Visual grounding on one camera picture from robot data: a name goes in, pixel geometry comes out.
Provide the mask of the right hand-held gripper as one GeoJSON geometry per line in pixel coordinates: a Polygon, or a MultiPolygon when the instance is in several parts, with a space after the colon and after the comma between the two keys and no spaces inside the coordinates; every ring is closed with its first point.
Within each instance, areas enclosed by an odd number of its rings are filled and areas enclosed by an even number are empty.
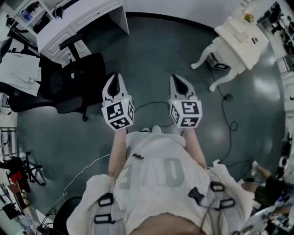
{"type": "Polygon", "coordinates": [[[183,77],[172,74],[170,77],[170,116],[174,124],[180,129],[196,128],[202,117],[202,102],[197,99],[194,87],[183,77]]]}

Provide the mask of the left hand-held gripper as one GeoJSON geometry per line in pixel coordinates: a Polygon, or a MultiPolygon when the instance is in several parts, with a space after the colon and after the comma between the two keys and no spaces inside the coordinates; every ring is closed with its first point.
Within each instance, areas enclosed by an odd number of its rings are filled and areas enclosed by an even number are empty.
{"type": "Polygon", "coordinates": [[[120,73],[112,72],[107,75],[102,97],[102,113],[112,130],[118,131],[133,125],[135,108],[120,73]]]}

